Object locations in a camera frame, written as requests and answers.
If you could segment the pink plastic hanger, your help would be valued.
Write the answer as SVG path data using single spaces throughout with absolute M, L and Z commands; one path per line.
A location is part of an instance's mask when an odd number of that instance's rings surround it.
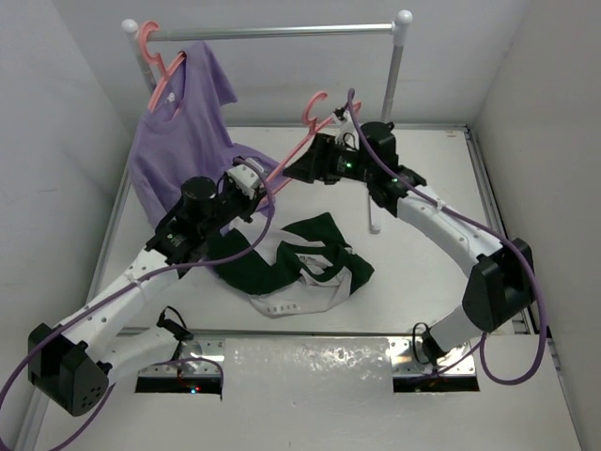
M 313 139 L 315 138 L 315 136 L 319 133 L 322 132 L 325 128 L 329 127 L 329 126 L 336 126 L 336 124 L 333 122 L 332 118 L 331 118 L 331 114 L 332 112 L 323 120 L 319 120 L 318 117 L 312 117 L 311 113 L 312 110 L 314 109 L 314 107 L 316 106 L 317 103 L 319 103 L 320 101 L 324 101 L 328 98 L 328 93 L 324 90 L 320 90 L 317 91 L 317 93 L 315 93 L 310 100 L 308 101 L 307 105 L 305 106 L 304 110 L 302 111 L 301 114 L 301 122 L 307 127 L 307 133 L 306 135 L 299 141 L 299 143 L 290 150 L 290 152 L 281 160 L 281 162 L 276 166 L 275 169 L 273 169 L 271 171 L 271 173 L 268 175 L 267 177 L 267 181 L 269 183 L 274 182 L 275 180 L 277 180 L 279 177 L 283 177 L 284 180 L 279 182 L 273 189 L 272 192 L 273 194 L 278 194 L 280 191 L 282 191 L 284 189 L 284 187 L 289 184 L 292 179 L 290 178 L 286 178 L 283 175 L 283 171 L 285 169 L 285 167 L 297 156 L 300 154 L 300 152 L 302 150 L 304 150 L 308 145 L 311 144 L 311 142 L 313 141 Z M 351 104 L 346 103 L 345 105 L 348 105 L 349 107 L 352 107 L 355 103 L 357 103 L 359 101 L 354 101 Z

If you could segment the green and white t-shirt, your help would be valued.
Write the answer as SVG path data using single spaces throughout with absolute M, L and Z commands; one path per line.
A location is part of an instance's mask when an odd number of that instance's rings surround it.
M 272 319 L 327 312 L 375 272 L 328 212 L 272 226 L 250 253 L 210 270 Z

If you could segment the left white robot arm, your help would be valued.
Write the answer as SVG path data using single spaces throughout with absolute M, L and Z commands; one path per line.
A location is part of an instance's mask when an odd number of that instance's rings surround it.
M 88 413 L 117 380 L 121 329 L 208 252 L 208 240 L 237 218 L 247 220 L 266 194 L 258 176 L 236 170 L 219 181 L 193 177 L 130 266 L 90 303 L 28 336 L 29 381 L 74 417 Z

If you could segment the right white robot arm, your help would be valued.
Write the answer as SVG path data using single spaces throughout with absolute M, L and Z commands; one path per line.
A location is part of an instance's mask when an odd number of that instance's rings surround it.
M 356 149 L 319 133 L 284 174 L 305 183 L 331 185 L 340 179 L 364 183 L 379 207 L 421 231 L 467 276 L 460 305 L 427 327 L 415 347 L 422 364 L 436 364 L 451 349 L 494 332 L 532 304 L 530 246 L 521 240 L 502 243 L 445 211 L 426 180 L 398 162 L 391 132 L 368 132 Z

